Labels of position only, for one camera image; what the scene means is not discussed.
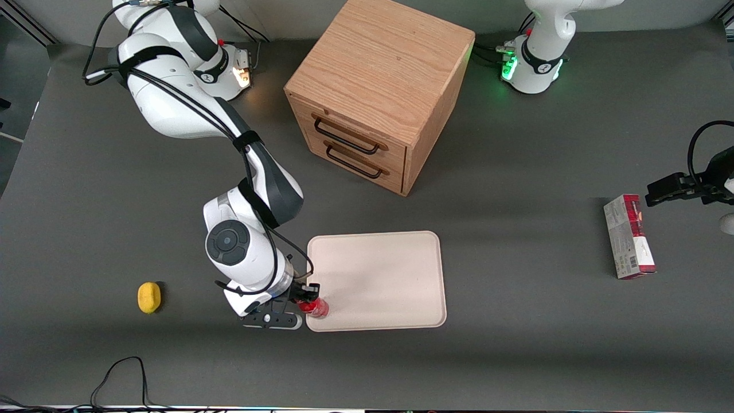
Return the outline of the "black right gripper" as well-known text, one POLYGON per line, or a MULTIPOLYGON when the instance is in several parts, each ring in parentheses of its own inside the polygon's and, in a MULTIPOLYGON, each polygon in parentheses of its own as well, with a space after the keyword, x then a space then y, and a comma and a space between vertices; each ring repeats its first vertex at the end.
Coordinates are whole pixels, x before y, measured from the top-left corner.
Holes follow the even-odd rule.
POLYGON ((317 301, 320 294, 320 284, 289 287, 278 296, 270 293, 260 293, 254 296, 240 316, 243 326, 262 329, 297 330, 303 324, 303 301, 317 301))

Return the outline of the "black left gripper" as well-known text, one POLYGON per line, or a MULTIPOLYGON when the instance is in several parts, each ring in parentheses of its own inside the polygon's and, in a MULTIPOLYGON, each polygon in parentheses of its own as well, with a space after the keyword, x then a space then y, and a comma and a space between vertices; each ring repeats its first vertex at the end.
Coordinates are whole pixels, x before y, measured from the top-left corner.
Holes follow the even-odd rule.
POLYGON ((704 172, 690 176, 676 172, 647 186, 645 202, 654 207, 667 201, 699 198, 704 205, 733 204, 732 195, 733 148, 729 147, 712 157, 704 172))

